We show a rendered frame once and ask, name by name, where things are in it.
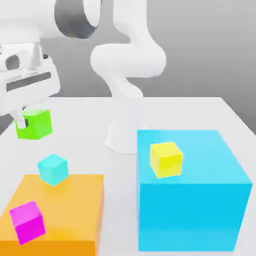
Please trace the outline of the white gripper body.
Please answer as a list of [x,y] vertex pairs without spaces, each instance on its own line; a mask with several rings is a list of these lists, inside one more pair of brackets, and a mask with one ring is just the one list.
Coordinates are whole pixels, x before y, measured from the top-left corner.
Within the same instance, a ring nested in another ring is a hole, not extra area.
[[51,58],[44,58],[35,70],[0,72],[0,116],[19,112],[60,91],[60,79]]

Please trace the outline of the small green cube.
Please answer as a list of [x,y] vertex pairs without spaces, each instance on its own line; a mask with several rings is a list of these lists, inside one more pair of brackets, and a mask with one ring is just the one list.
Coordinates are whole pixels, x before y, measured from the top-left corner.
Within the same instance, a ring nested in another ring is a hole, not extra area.
[[18,128],[17,122],[15,122],[19,139],[39,140],[53,132],[50,110],[24,110],[22,116],[25,119],[25,128]]

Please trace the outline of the small cyan cube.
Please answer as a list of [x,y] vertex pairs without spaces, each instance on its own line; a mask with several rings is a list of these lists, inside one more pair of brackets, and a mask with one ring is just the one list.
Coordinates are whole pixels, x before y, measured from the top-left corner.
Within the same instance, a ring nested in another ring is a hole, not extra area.
[[53,187],[69,176],[68,161],[56,154],[39,161],[37,167],[40,179]]

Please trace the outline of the small magenta cube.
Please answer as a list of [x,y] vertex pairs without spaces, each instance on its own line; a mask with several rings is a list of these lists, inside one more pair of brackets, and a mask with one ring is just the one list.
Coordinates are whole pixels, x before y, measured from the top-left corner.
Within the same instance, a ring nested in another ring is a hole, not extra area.
[[10,209],[9,213],[20,245],[46,233],[42,213],[34,200]]

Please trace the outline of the small yellow cube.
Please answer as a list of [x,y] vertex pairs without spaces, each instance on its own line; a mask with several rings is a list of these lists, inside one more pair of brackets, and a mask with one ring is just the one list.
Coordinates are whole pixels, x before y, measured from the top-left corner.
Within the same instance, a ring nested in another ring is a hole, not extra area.
[[172,141],[151,144],[149,161],[158,179],[180,176],[182,173],[183,153]]

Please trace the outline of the large orange box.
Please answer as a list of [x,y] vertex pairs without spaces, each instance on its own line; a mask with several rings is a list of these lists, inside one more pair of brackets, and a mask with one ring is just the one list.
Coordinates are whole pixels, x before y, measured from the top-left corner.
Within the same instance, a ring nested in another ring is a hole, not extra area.
[[[21,245],[10,210],[34,201],[46,233]],[[104,176],[73,174],[56,186],[26,174],[0,216],[0,256],[98,256]]]

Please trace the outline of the large blue box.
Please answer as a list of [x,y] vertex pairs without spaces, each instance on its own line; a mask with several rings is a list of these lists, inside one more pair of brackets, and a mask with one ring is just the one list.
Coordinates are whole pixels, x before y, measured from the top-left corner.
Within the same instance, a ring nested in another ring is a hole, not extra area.
[[[157,178],[150,166],[151,145],[164,142],[183,153],[179,176]],[[139,251],[233,251],[252,185],[217,130],[139,130]]]

